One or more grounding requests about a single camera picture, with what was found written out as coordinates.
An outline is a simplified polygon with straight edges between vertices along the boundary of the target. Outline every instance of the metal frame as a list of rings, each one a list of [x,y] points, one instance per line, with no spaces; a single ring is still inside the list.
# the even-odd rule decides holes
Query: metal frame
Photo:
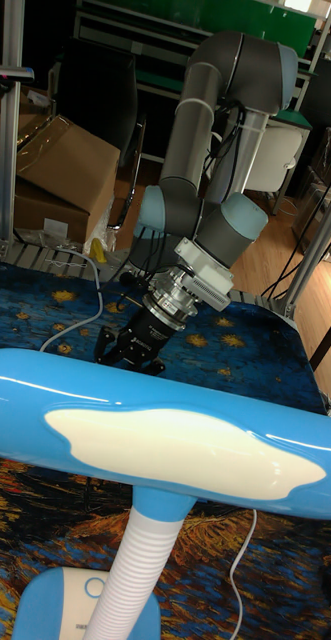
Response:
[[[25,0],[5,0],[3,65],[20,67],[22,62]],[[16,150],[19,122],[20,83],[4,95],[0,118],[0,260],[12,244],[16,180]]]
[[[288,292],[277,302],[276,307],[278,313],[288,318],[294,317],[296,303],[330,241],[331,202],[311,244],[305,253],[304,259],[301,262],[292,283],[290,284]]]
[[[328,17],[325,20],[325,25],[324,25],[324,28],[323,28],[323,30],[321,32],[321,36],[319,38],[319,42],[316,45],[315,53],[314,53],[314,55],[312,57],[311,64],[310,64],[310,67],[309,67],[309,73],[314,73],[317,61],[318,61],[318,59],[320,57],[320,53],[322,51],[322,48],[323,48],[323,46],[325,44],[325,40],[326,40],[326,38],[328,36],[328,33],[330,31],[330,27],[331,27],[331,9],[329,11]],[[303,86],[301,88],[299,97],[298,97],[298,99],[296,101],[295,111],[299,111],[299,109],[300,109],[300,107],[302,105],[302,102],[303,102],[303,100],[305,98],[305,94],[306,94],[306,91],[307,91],[307,88],[308,88],[310,82],[311,82],[311,76],[304,81],[304,84],[303,84]]]

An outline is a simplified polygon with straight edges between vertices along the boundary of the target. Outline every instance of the white corrugated tube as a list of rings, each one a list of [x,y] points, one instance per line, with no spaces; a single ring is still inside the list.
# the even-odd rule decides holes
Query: white corrugated tube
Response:
[[[183,520],[159,522],[132,507],[124,537],[83,640],[126,640],[148,601]]]

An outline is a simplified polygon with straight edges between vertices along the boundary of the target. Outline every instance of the robotic arm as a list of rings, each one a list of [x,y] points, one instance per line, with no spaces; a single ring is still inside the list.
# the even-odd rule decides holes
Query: robotic arm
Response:
[[[191,56],[160,181],[145,191],[131,251],[132,264],[141,270],[157,233],[163,240],[153,263],[161,266],[166,255],[174,266],[152,281],[143,309],[105,356],[114,336],[100,334],[98,362],[125,359],[135,369],[147,365],[146,372],[158,373],[159,350],[197,313],[197,302],[218,311],[229,304],[229,269],[267,223],[264,211],[242,192],[267,120],[288,106],[296,73],[292,49],[237,32],[215,34]],[[224,112],[222,140],[209,153],[212,127]],[[214,168],[200,198],[207,161]]]

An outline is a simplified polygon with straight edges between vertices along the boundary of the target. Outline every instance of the black chair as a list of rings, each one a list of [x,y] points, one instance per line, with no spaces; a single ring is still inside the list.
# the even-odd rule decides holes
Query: black chair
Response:
[[[130,188],[119,218],[131,205],[145,133],[139,117],[135,59],[128,53],[71,38],[64,50],[56,93],[56,113],[120,150],[119,167],[132,161]]]

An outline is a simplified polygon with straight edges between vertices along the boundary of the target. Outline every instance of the green panel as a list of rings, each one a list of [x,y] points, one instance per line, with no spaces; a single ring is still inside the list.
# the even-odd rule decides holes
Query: green panel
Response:
[[[293,111],[292,109],[281,110],[276,114],[276,116],[272,117],[274,120],[287,122],[295,125],[296,127],[300,127],[301,129],[309,129],[310,131],[312,129],[310,122],[304,118],[300,111]]]
[[[107,0],[111,4],[212,33],[226,29],[280,42],[303,57],[315,18],[258,0]]]
[[[149,84],[155,84],[163,89],[172,89],[181,93],[184,83],[180,80],[173,80],[172,78],[165,78],[155,73],[149,73],[148,71],[142,71],[136,69],[136,78],[139,82],[148,82]]]

